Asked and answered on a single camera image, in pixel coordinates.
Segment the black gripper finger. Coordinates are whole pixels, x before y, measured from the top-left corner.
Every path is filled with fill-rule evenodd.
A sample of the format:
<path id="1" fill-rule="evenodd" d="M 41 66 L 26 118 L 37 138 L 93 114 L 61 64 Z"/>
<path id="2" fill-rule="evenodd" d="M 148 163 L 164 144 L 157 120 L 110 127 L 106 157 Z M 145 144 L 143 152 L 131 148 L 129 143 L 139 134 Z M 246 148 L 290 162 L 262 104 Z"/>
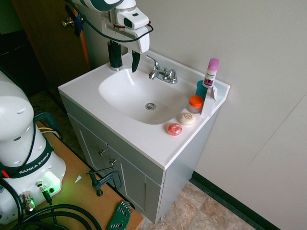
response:
<path id="1" fill-rule="evenodd" d="M 113 71 L 122 70 L 122 53 L 121 53 L 121 45 L 115 41 L 108 41 L 108 54 L 109 54 L 109 62 L 110 68 Z"/>
<path id="2" fill-rule="evenodd" d="M 139 61 L 140 61 L 140 53 L 133 50 L 132 51 L 132 66 L 131 66 L 132 73 L 134 73 L 137 70 Z"/>

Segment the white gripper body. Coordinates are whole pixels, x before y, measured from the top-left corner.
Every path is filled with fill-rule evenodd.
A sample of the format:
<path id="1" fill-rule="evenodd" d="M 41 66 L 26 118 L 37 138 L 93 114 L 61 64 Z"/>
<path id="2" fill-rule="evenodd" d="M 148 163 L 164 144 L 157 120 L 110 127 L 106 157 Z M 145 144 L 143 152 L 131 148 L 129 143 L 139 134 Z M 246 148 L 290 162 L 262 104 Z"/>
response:
<path id="1" fill-rule="evenodd" d="M 115 41 L 140 54 L 149 50 L 150 36 L 146 25 L 148 17 L 141 11 L 119 11 L 116 13 L 116 23 L 109 17 L 102 17 L 102 33 Z"/>

